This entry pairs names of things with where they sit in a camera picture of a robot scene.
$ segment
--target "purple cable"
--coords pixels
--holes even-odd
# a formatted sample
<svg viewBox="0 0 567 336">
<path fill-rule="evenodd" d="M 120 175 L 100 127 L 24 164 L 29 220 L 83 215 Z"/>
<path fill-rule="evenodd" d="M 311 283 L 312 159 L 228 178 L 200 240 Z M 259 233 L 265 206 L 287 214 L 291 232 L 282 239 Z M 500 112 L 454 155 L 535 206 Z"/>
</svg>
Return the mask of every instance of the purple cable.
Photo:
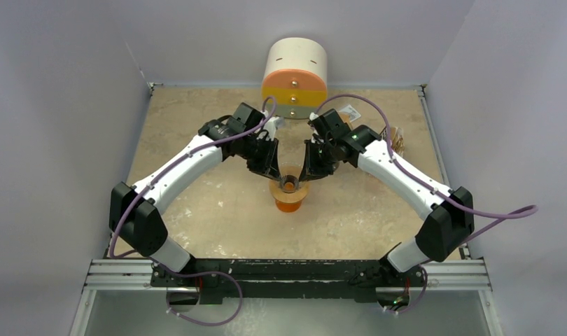
<svg viewBox="0 0 567 336">
<path fill-rule="evenodd" d="M 426 269 L 422 265 L 420 265 L 419 268 L 421 269 L 421 273 L 423 274 L 423 285 L 421 285 L 421 292 L 419 292 L 419 295 L 415 298 L 415 300 L 413 300 L 413 302 L 405 309 L 396 311 L 397 314 L 407 313 L 408 311 L 412 310 L 424 297 L 424 293 L 426 292 L 426 289 L 428 287 L 428 271 L 426 271 Z"/>
<path fill-rule="evenodd" d="M 369 105 L 371 105 L 372 107 L 374 107 L 378 113 L 380 114 L 380 116 L 384 119 L 384 124 L 386 126 L 386 128 L 388 130 L 391 129 L 391 124 L 389 123 L 389 119 L 386 118 L 386 115 L 384 114 L 384 112 L 378 107 L 378 105 L 376 105 L 374 102 L 372 102 L 371 100 L 369 100 L 368 98 L 362 97 L 362 96 L 358 96 L 357 94 L 351 94 L 351 93 L 345 93 L 345 94 L 337 94 L 325 101 L 323 101 L 321 103 L 321 105 L 319 105 L 316 108 L 316 114 L 319 114 L 319 110 L 323 107 L 323 105 L 327 104 L 328 102 L 337 99 L 337 98 L 341 98 L 341 97 L 349 97 L 349 98 L 356 98 L 359 99 L 363 102 L 368 103 Z M 388 155 L 391 159 L 393 159 L 393 149 L 391 147 L 391 137 L 388 136 L 386 138 L 386 149 L 388 151 Z M 457 203 L 456 201 L 454 201 L 452 198 L 450 198 L 448 195 L 445 195 L 439 191 L 434 191 L 434 187 L 427 184 L 425 181 L 422 181 L 420 178 L 418 178 L 417 176 L 413 175 L 412 173 L 408 172 L 408 170 L 406 168 L 404 168 L 399 161 L 397 160 L 393 160 L 393 162 L 395 163 L 395 166 L 397 168 L 399 168 L 399 170 L 404 173 L 405 175 L 407 175 L 410 179 L 416 181 L 417 183 L 419 183 L 421 186 L 423 186 L 424 188 L 428 189 L 429 191 L 431 191 L 432 193 L 436 193 L 436 195 L 440 196 L 440 198 L 442 198 L 443 200 L 447 201 L 448 203 L 452 204 L 453 206 L 455 206 L 457 209 L 460 209 L 464 212 L 468 212 L 469 214 L 474 214 L 474 215 L 478 215 L 481 217 L 487 217 L 487 218 L 497 218 L 498 220 L 501 220 L 499 222 L 493 222 L 491 224 L 489 224 L 488 226 L 496 226 L 497 224 L 501 223 L 502 221 L 504 221 L 505 219 L 516 219 L 516 218 L 523 218 L 523 217 L 528 217 L 532 214 L 534 214 L 535 212 L 537 212 L 538 208 L 536 205 L 529 205 L 529 206 L 525 206 L 523 208 L 520 208 L 518 210 L 515 210 L 509 214 L 503 215 L 503 214 L 499 214 L 499 213 L 489 213 L 489 212 L 483 212 L 483 211 L 478 211 L 475 209 L 471 209 L 469 207 L 460 205 L 459 203 Z"/>
<path fill-rule="evenodd" d="M 167 310 L 168 313 L 171 313 L 171 314 L 175 315 L 176 317 L 180 317 L 181 319 L 187 320 L 189 322 L 193 322 L 193 323 L 198 324 L 200 326 L 218 327 L 218 326 L 223 326 L 224 324 L 233 320 L 238 315 L 238 313 L 240 312 L 240 309 L 242 309 L 242 288 L 240 287 L 240 284 L 238 283 L 238 281 L 236 281 L 236 279 L 234 279 L 231 275 L 226 274 L 224 272 L 217 272 L 217 271 L 199 272 L 199 273 L 194 273 L 194 274 L 180 274 L 180 273 L 176 273 L 176 272 L 172 271 L 171 269 L 169 269 L 168 267 L 165 267 L 164 265 L 162 265 L 160 263 L 158 263 L 158 264 L 161 266 L 161 268 L 164 269 L 164 271 L 168 272 L 169 274 L 171 274 L 175 277 L 179 277 L 179 278 L 195 278 L 195 277 L 202 277 L 204 275 L 212 275 L 212 274 L 217 274 L 217 275 L 220 275 L 222 277 L 225 277 L 226 279 L 228 279 L 232 283 L 234 283 L 234 285 L 236 286 L 236 289 L 238 290 L 238 296 L 240 297 L 240 300 L 238 301 L 238 307 L 236 307 L 236 311 L 232 315 L 230 315 L 230 317 L 228 317 L 224 321 L 220 321 L 220 322 L 203 322 L 203 321 L 199 321 L 199 320 L 196 320 L 194 318 L 191 318 L 189 316 L 182 315 L 181 313 L 178 313 L 177 311 L 172 309 L 172 307 L 170 306 L 170 292 L 168 292 L 168 293 L 166 293 L 166 305 L 168 306 L 168 310 Z"/>
<path fill-rule="evenodd" d="M 169 164 L 166 168 L 164 168 L 160 173 L 158 173 L 158 175 L 154 178 L 152 178 L 152 181 L 150 181 L 150 183 L 148 185 L 146 185 L 145 187 L 143 187 L 143 189 L 139 192 L 139 194 L 137 194 L 137 196 L 135 196 L 135 198 L 133 199 L 133 201 L 131 201 L 131 203 L 129 204 L 129 206 L 127 207 L 127 209 L 125 210 L 125 212 L 122 214 L 122 216 L 120 217 L 120 220 L 118 221 L 118 224 L 116 226 L 115 231 L 113 232 L 113 236 L 111 239 L 111 244 L 109 247 L 109 254 L 111 255 L 112 259 L 120 259 L 120 258 L 124 258 L 125 256 L 128 256 L 131 253 L 134 253 L 135 250 L 131 250 L 131 251 L 127 251 L 124 253 L 121 253 L 119 255 L 115 255 L 115 247 L 116 247 L 116 242 L 118 240 L 119 237 L 119 232 L 121 231 L 121 229 L 123 228 L 123 225 L 125 224 L 125 221 L 127 220 L 127 217 L 129 216 L 129 214 L 131 213 L 131 211 L 133 211 L 133 208 L 135 207 L 135 205 L 137 204 L 137 202 L 150 190 L 151 186 L 154 186 L 164 175 L 166 175 L 168 172 L 170 172 L 173 168 L 175 168 L 177 165 L 179 165 L 182 161 L 186 160 L 187 158 L 192 157 L 196 152 L 202 151 L 206 148 L 210 148 L 212 146 L 217 146 L 220 144 L 224 144 L 230 141 L 234 141 L 237 139 L 240 139 L 242 137 L 245 137 L 251 133 L 254 133 L 255 131 L 257 131 L 258 129 L 260 129 L 261 127 L 263 127 L 267 121 L 269 119 L 271 119 L 271 117 L 275 114 L 275 110 L 277 108 L 277 100 L 275 99 L 275 97 L 273 96 L 268 96 L 265 101 L 263 102 L 261 111 L 265 110 L 265 106 L 267 105 L 267 102 L 269 100 L 273 101 L 273 105 L 271 107 L 271 111 L 269 112 L 269 115 L 266 118 L 263 118 L 261 120 L 261 122 L 259 122 L 258 125 L 256 125 L 255 127 L 249 129 L 246 132 L 242 132 L 240 134 L 236 134 L 234 136 L 230 136 L 228 138 L 224 138 L 224 139 L 220 139 L 220 140 L 216 140 L 216 141 L 212 141 L 210 143 L 206 143 L 204 145 L 198 146 L 194 149 L 192 149 L 189 153 L 185 153 L 185 155 L 177 158 L 175 161 L 173 161 L 171 164 Z M 203 322 L 203 321 L 199 321 L 196 320 L 194 318 L 190 318 L 184 315 L 181 315 L 180 313 L 177 313 L 176 311 L 174 311 L 170 305 L 168 306 L 169 311 L 172 312 L 174 315 L 185 319 L 189 322 L 193 322 L 196 324 L 199 324 L 201 326 L 221 326 L 224 325 L 228 322 L 230 322 L 232 319 L 234 319 L 234 317 L 236 317 L 236 315 L 238 315 L 238 313 L 240 312 L 240 309 L 242 308 L 242 288 L 240 288 L 240 285 L 236 282 L 236 280 L 230 276 L 229 274 L 223 273 L 223 272 L 200 272 L 200 273 L 194 273 L 194 274 L 179 274 L 177 272 L 173 272 L 172 270 L 168 269 L 167 267 L 165 267 L 164 265 L 158 263 L 162 268 L 164 268 L 168 273 L 174 275 L 175 277 L 181 277 L 181 278 L 192 278 L 192 277 L 200 277 L 203 275 L 209 275 L 209 274 L 217 274 L 220 275 L 222 277 L 227 278 L 228 280 L 232 281 L 234 283 L 234 285 L 236 286 L 237 290 L 238 290 L 238 294 L 240 295 L 240 301 L 238 303 L 238 308 L 236 308 L 236 311 L 234 312 L 233 315 L 231 315 L 231 317 L 225 319 L 224 321 L 221 322 L 215 322 L 215 323 L 210 323 L 210 322 Z"/>
</svg>

